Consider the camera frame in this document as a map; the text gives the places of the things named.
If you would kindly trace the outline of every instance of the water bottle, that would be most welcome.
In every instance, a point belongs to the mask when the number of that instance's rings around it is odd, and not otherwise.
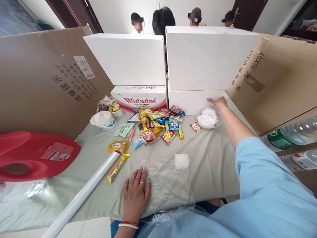
[[[282,156],[280,159],[292,172],[317,170],[317,150]]]
[[[317,141],[317,116],[295,122],[261,137],[274,152]]]

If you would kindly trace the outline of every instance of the cardboard box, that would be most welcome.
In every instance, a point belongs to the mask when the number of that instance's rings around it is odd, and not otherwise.
[[[95,34],[84,37],[113,85],[165,85],[163,36]]]
[[[200,108],[211,104],[207,98],[217,100],[224,95],[224,92],[224,90],[170,91],[168,88],[168,104],[169,107],[174,105],[181,108],[186,115],[196,115]]]
[[[258,38],[225,27],[166,27],[169,89],[227,89]]]
[[[0,134],[78,137],[113,89],[86,35],[88,26],[0,37]]]
[[[226,93],[258,135],[317,115],[317,47],[261,35]]]
[[[140,106],[155,111],[167,107],[166,86],[115,86],[111,95],[128,114]]]

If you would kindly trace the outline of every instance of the light blue sleeve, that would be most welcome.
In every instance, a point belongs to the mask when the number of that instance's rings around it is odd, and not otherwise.
[[[248,137],[236,148],[236,172],[240,198],[250,198],[265,186],[291,182],[311,193],[259,138]]]

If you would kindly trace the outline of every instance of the light blue shirt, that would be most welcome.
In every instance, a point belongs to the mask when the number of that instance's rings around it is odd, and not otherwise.
[[[186,213],[149,237],[317,237],[317,199],[259,138],[238,144],[236,172],[240,200],[209,216]]]

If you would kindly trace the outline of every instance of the person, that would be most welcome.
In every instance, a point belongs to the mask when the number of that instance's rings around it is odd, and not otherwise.
[[[133,25],[133,30],[131,32],[131,35],[140,35],[143,33],[143,22],[144,18],[140,17],[137,13],[131,14],[131,23]]]
[[[235,17],[234,15],[235,15],[234,11],[232,11],[232,10],[227,12],[224,19],[221,20],[221,22],[225,24],[225,27],[234,28],[234,25],[233,25],[233,20]]]
[[[208,101],[221,113],[236,151],[240,199],[213,214],[195,209],[169,223],[143,225],[138,238],[317,237],[317,199],[312,192],[228,108],[224,97]],[[146,173],[135,171],[123,186],[123,221],[138,224],[148,206],[151,182],[146,182]],[[115,238],[132,238],[134,228],[123,222]]]
[[[200,8],[194,8],[191,13],[188,14],[190,20],[190,26],[198,27],[201,22],[201,10]]]
[[[155,10],[153,13],[152,27],[154,34],[164,36],[164,45],[166,46],[166,26],[175,26],[175,18],[172,11],[168,7]]]

